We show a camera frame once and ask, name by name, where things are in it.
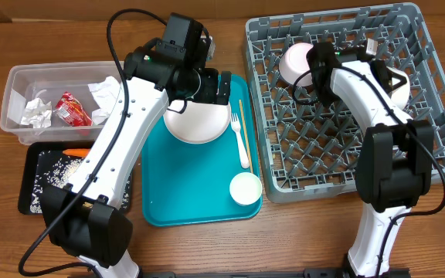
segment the white tissue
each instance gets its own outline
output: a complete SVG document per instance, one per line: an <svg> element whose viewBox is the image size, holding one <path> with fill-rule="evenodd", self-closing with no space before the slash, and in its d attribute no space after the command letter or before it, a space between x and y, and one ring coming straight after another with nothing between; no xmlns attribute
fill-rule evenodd
<svg viewBox="0 0 445 278"><path fill-rule="evenodd" d="M29 101L25 106L20 124L31 124L33 128L50 127L52 113L51 102L44 104L43 101L37 97Z"/></svg>
<svg viewBox="0 0 445 278"><path fill-rule="evenodd" d="M99 109L92 112L92 121L94 124L100 124L105 121L113 111L117 95L120 92L120 84L116 78L108 76L101 83L89 84L89 90L93 99L99 105Z"/></svg>

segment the dish rack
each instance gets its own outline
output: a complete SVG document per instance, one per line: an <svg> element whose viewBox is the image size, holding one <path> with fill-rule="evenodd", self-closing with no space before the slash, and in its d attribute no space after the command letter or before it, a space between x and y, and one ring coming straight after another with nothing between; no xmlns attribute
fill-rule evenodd
<svg viewBox="0 0 445 278"><path fill-rule="evenodd" d="M246 76L255 109L258 148L269 200L328 198L355 191L362 132L344 103L297 105L278 65L297 42L336 48L379 42L377 57L409 75L405 112L428 120L433 154L445 172L445 75L420 9L412 3L269 16L246 23ZM300 88L301 98L313 92ZM395 151L394 156L403 156ZM432 183L440 182L432 170Z"/></svg>

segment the fork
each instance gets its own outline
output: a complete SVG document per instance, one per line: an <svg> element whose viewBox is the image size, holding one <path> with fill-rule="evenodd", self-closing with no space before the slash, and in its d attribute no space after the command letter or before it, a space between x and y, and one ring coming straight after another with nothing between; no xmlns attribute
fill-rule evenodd
<svg viewBox="0 0 445 278"><path fill-rule="evenodd" d="M238 142L238 153L239 153L239 162L241 163L241 167L244 169L250 166L248 162L248 156L246 156L245 146L243 145L243 140L241 139L241 125L239 124L238 114L231 114L231 129L236 134L236 141Z"/></svg>

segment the teal tray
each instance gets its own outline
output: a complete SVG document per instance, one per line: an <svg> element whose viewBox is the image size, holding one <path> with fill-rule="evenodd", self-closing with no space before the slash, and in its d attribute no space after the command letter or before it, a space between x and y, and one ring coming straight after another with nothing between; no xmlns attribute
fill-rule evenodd
<svg viewBox="0 0 445 278"><path fill-rule="evenodd" d="M253 129L250 95L246 81L231 77L231 111L238 113L243 102L253 173L260 176ZM152 129L141 153L142 207L145 219L165 227L226 220L249 219L262 206L237 205L229 194L229 183L241 172L236 137L229 125L207 144L187 144L169 133L161 119Z"/></svg>

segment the carrot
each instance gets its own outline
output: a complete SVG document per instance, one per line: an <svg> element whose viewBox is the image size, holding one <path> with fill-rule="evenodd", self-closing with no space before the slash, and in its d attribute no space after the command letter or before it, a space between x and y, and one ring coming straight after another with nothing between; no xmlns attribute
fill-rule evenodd
<svg viewBox="0 0 445 278"><path fill-rule="evenodd" d="M74 156L78 158L85 158L89 154L90 149L68 149L64 150L64 155Z"/></svg>

